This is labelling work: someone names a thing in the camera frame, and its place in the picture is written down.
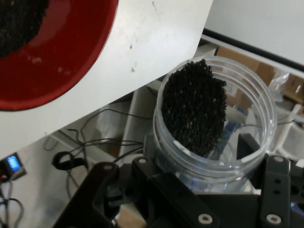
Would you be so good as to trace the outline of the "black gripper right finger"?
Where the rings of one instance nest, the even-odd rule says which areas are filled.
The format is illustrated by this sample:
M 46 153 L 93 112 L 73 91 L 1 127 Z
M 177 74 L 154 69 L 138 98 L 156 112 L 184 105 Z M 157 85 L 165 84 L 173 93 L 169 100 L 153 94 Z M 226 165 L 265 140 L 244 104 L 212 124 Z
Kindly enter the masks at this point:
M 304 216 L 293 202 L 304 203 L 304 170 L 289 159 L 267 155 L 249 133 L 237 140 L 237 158 L 242 174 L 259 195 L 237 198 L 239 228 L 302 228 Z

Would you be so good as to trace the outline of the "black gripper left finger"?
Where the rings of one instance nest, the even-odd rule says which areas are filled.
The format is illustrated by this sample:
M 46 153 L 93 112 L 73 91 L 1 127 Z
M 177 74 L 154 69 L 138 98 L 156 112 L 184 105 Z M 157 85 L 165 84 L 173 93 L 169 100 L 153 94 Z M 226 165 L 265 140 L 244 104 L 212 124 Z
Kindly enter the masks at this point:
M 122 205 L 133 203 L 149 228 L 218 228 L 218 216 L 153 157 L 93 166 L 56 228 L 111 228 Z

